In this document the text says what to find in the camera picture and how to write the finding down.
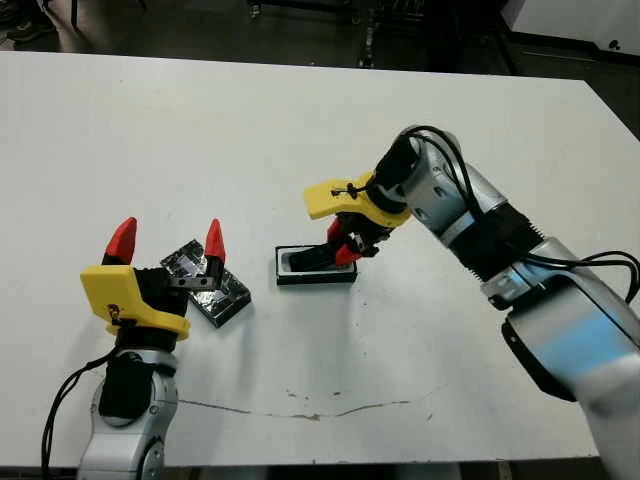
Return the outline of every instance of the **black cable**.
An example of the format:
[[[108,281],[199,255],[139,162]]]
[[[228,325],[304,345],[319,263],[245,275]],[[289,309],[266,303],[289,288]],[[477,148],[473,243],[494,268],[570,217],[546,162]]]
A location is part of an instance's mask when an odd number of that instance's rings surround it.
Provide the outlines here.
[[[107,353],[105,356],[100,357],[91,362],[87,362],[87,364],[73,372],[71,375],[67,377],[67,379],[62,383],[62,386],[58,390],[58,393],[53,399],[53,403],[51,405],[51,409],[49,410],[49,415],[47,416],[47,421],[44,425],[44,431],[42,432],[42,444],[40,449],[40,464],[42,469],[42,477],[45,479],[51,478],[51,473],[49,472],[49,460],[51,459],[51,445],[53,442],[53,426],[56,418],[56,414],[58,413],[58,408],[60,408],[60,404],[65,399],[67,395],[75,388],[78,384],[78,380],[84,372],[88,372],[89,370],[93,370],[94,368],[99,367],[107,363],[109,360],[114,358],[120,347],[116,345],[113,349]]]
[[[429,125],[419,125],[417,127],[413,127],[411,129],[409,129],[407,132],[405,132],[405,135],[414,135],[415,132],[419,132],[421,130],[426,130],[428,132],[435,133],[451,149],[451,151],[453,152],[453,155],[456,157],[456,161],[458,163],[458,167],[460,168],[460,172],[462,173],[462,178],[464,180],[465,189],[466,189],[466,191],[468,193],[468,195],[465,196],[467,198],[467,208],[469,208],[469,211],[474,216],[475,215],[482,215],[482,210],[480,208],[480,203],[478,202],[477,197],[473,193],[473,186],[471,185],[471,179],[469,178],[469,172],[467,171],[467,165],[464,162],[464,159],[462,158],[462,153],[460,152],[460,149],[458,148],[458,146],[449,138],[449,136],[445,132],[443,132],[442,130],[440,130],[440,129],[436,128],[436,127],[432,127],[432,126],[429,126]],[[456,171],[453,169],[453,167],[451,167],[451,161],[450,161],[449,155],[447,155],[444,152],[444,149],[442,149],[442,148],[440,148],[439,151],[440,151],[440,153],[442,153],[442,155],[445,157],[445,160],[447,160],[447,163],[450,165],[449,168],[451,168],[451,170],[452,170],[451,174],[454,177],[457,178]],[[458,188],[458,191],[460,192],[460,195],[464,195],[464,193],[462,192],[462,190],[460,190],[460,188]]]
[[[465,191],[463,191],[462,189],[457,173],[453,167],[453,162],[449,157],[449,155],[447,154],[447,152],[442,148],[441,145],[439,145],[433,139],[429,137],[425,137],[423,135],[419,135],[417,132],[421,130],[426,130],[426,131],[435,133],[451,149],[451,151],[456,157],[456,161],[458,163],[458,167],[460,168],[460,172],[462,173],[462,177],[465,184],[465,189],[464,189]],[[474,216],[474,218],[477,218],[477,216],[482,215],[480,203],[478,202],[478,199],[473,192],[473,187],[471,185],[471,180],[469,178],[469,173],[467,171],[466,164],[462,158],[462,154],[460,153],[460,150],[453,143],[453,141],[451,141],[449,137],[442,130],[439,130],[435,127],[426,126],[426,125],[413,127],[409,129],[407,132],[405,132],[404,134],[410,137],[422,140],[426,143],[429,143],[430,145],[433,145],[440,152],[440,154],[442,154],[445,161],[447,162],[447,165],[449,166],[449,169],[451,170],[453,181],[456,185],[456,188],[458,189],[458,192],[460,193],[460,196],[467,203],[467,208],[469,209],[471,214]],[[533,263],[533,264],[537,264],[537,265],[541,265],[549,268],[571,269],[575,267],[601,267],[601,266],[627,267],[631,272],[631,282],[629,284],[629,290],[627,291],[627,295],[625,297],[625,302],[631,303],[631,301],[636,297],[636,295],[640,291],[640,261],[638,261],[637,258],[635,258],[633,255],[627,252],[623,252],[620,250],[609,250],[606,252],[600,252],[594,255],[590,255],[588,257],[583,258],[582,260],[562,260],[558,258],[550,258],[550,257],[543,257],[541,255],[534,255],[532,253],[521,250],[509,243],[507,243],[507,246],[512,250],[514,250],[520,257],[525,258],[529,263]],[[615,256],[615,255],[625,257],[629,261],[596,260],[597,258],[603,258],[603,257],[609,257],[609,256]]]
[[[629,290],[627,291],[627,295],[625,297],[626,303],[630,303],[635,298],[636,294],[638,293],[638,290],[640,289],[640,280],[639,280],[640,279],[640,262],[638,262],[638,260],[635,257],[633,257],[632,255],[626,252],[622,252],[624,253],[623,256],[627,258],[632,258],[633,259],[632,261],[594,260],[595,258],[602,258],[606,256],[611,256],[613,254],[619,255],[620,252],[618,251],[596,253],[589,257],[585,257],[585,259],[583,260],[564,260],[560,258],[543,257],[541,255],[535,255],[530,252],[525,252],[524,250],[521,250],[510,243],[506,243],[506,245],[507,247],[512,249],[514,252],[516,252],[518,255],[520,255],[521,257],[524,257],[528,263],[549,267],[549,268],[569,270],[575,267],[609,267],[609,266],[627,267],[631,272],[631,282],[629,284]]]

